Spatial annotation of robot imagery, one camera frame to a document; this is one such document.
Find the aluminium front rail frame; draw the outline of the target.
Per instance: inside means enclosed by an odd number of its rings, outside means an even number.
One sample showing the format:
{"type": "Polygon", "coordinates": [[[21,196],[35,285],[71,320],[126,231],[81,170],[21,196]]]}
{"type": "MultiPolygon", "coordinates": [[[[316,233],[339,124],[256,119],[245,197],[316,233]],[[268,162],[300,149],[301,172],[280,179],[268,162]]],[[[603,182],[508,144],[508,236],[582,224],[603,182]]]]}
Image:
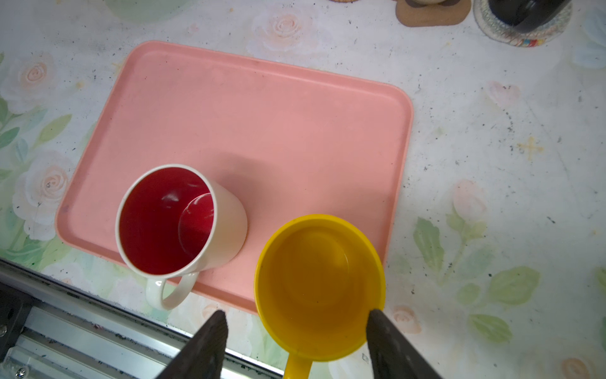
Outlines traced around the aluminium front rail frame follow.
{"type": "MultiPolygon", "coordinates": [[[[150,322],[8,261],[1,284],[34,298],[3,378],[156,378],[194,335],[150,322]]],[[[281,378],[283,372],[226,347],[220,378],[281,378]]]]}

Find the white speckled mug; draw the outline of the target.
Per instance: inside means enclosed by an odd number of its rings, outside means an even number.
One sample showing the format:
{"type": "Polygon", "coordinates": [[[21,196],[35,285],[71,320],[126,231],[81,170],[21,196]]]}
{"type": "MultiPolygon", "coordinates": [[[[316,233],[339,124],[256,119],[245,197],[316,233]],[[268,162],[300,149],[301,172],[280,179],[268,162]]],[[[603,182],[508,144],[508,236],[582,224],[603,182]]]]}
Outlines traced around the white speckled mug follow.
{"type": "Polygon", "coordinates": [[[455,6],[460,0],[407,0],[413,8],[421,8],[426,6],[455,6]]]}

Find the black mug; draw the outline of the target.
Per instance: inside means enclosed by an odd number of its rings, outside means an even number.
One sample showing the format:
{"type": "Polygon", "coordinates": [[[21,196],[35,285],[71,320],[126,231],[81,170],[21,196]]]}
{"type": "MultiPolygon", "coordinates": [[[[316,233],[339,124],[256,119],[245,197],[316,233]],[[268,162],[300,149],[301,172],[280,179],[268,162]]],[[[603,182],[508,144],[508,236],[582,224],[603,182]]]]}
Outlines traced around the black mug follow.
{"type": "Polygon", "coordinates": [[[529,33],[552,20],[571,0],[489,0],[489,9],[514,31],[529,33]]]}

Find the pink silicone tray mat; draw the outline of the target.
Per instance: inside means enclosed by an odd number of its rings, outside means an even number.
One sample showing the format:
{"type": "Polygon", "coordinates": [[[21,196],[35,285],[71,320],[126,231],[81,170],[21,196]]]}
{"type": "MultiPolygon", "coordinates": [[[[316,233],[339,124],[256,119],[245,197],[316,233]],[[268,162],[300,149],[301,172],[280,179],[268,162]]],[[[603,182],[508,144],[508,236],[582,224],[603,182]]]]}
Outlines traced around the pink silicone tray mat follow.
{"type": "Polygon", "coordinates": [[[143,173],[193,167],[243,203],[240,254],[194,291],[255,314],[254,273],[271,235],[308,214],[342,218],[388,255],[413,123],[391,85],[148,41],[127,56],[58,207],[67,245],[122,262],[118,207],[143,173]]]}

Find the red inside mug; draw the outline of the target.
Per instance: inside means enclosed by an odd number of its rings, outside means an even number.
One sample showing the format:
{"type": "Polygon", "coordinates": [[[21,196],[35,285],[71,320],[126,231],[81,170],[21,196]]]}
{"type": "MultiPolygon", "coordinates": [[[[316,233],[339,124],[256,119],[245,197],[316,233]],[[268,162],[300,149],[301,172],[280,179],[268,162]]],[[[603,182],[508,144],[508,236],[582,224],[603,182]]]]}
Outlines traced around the red inside mug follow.
{"type": "Polygon", "coordinates": [[[118,207],[115,239],[123,261],[147,280],[150,306],[172,310],[201,272],[241,251],[246,210],[223,186],[192,167],[168,164],[144,173],[118,207]]]}

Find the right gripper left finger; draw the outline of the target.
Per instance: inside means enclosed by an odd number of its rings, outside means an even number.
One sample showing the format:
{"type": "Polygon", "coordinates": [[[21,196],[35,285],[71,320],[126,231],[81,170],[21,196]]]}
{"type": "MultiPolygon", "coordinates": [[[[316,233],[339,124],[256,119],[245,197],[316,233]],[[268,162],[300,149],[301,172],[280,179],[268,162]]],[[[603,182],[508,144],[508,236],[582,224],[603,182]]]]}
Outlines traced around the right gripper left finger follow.
{"type": "Polygon", "coordinates": [[[218,310],[156,378],[220,378],[227,337],[227,317],[218,310]]]}

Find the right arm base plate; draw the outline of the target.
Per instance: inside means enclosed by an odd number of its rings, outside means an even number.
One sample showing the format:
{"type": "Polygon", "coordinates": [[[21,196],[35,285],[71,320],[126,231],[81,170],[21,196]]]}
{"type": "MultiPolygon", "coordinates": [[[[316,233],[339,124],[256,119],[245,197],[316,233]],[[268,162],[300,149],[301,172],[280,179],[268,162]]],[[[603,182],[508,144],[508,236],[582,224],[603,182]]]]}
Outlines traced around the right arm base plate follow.
{"type": "Polygon", "coordinates": [[[9,349],[15,346],[21,335],[35,300],[24,292],[1,284],[0,303],[0,360],[3,362],[9,349]]]}

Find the brown paw shaped coaster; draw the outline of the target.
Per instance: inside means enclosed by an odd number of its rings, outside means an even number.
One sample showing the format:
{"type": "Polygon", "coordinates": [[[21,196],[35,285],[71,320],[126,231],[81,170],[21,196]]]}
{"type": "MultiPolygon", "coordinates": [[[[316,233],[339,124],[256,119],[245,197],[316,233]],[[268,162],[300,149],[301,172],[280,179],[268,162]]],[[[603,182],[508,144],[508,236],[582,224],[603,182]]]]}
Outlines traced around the brown paw shaped coaster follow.
{"type": "Polygon", "coordinates": [[[426,6],[413,8],[407,0],[398,0],[395,15],[410,28],[452,26],[462,23],[471,11],[471,0],[460,0],[455,6],[426,6]]]}

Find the beige woven small coaster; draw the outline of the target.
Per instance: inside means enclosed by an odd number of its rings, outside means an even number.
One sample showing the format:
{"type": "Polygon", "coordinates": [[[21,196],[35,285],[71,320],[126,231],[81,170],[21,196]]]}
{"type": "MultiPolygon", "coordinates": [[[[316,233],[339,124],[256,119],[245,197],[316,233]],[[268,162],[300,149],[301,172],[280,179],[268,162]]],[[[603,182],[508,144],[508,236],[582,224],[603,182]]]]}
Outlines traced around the beige woven small coaster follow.
{"type": "Polygon", "coordinates": [[[473,3],[473,15],[480,30],[490,39],[514,47],[538,47],[564,32],[572,17],[572,2],[552,20],[529,33],[516,32],[510,25],[499,20],[489,9],[486,0],[473,3]]]}

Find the yellow mug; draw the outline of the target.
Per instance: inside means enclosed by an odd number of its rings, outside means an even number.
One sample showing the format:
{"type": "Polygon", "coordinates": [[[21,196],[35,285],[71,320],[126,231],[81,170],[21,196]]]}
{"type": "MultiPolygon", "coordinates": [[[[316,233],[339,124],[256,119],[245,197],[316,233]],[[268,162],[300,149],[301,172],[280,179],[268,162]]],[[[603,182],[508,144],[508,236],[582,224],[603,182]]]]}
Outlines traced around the yellow mug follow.
{"type": "Polygon", "coordinates": [[[254,292],[260,320],[288,354],[284,376],[307,378],[313,363],[344,358],[366,343],[369,314],[385,305],[386,279],[359,229],[316,214],[290,221],[268,240],[254,292]]]}

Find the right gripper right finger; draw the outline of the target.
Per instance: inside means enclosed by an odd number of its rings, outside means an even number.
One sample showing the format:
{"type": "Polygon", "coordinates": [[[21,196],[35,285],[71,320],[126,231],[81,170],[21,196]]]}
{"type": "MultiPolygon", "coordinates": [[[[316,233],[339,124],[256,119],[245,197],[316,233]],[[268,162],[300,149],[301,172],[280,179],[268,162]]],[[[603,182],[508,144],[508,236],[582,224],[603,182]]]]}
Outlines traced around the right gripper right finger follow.
{"type": "Polygon", "coordinates": [[[383,311],[369,313],[366,336],[374,378],[442,379],[383,311]]]}

